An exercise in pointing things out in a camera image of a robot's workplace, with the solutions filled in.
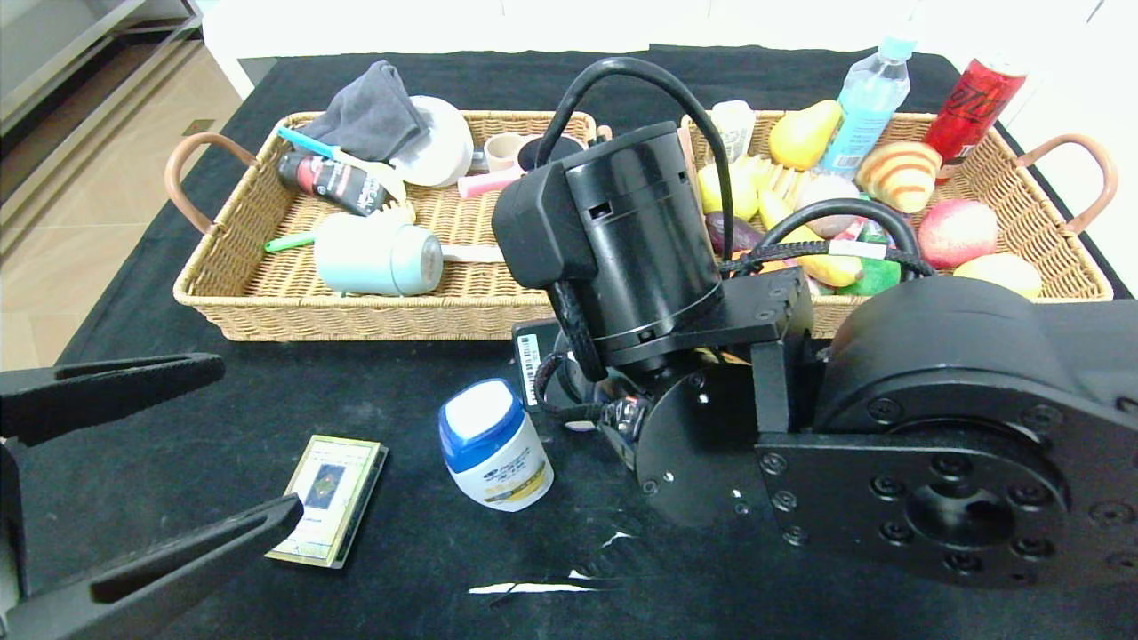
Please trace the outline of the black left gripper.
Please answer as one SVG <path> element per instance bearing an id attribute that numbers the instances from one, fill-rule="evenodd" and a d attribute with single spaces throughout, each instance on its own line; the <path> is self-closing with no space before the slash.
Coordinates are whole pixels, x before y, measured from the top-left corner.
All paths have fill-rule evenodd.
<path id="1" fill-rule="evenodd" d="M 34 446 L 109 424 L 222 380 L 222 356 L 166 354 L 1 374 L 3 437 Z M 148 639 L 269 553 L 300 522 L 296 494 L 80 572 L 33 592 L 26 575 L 20 471 L 1 445 L 5 639 Z"/>

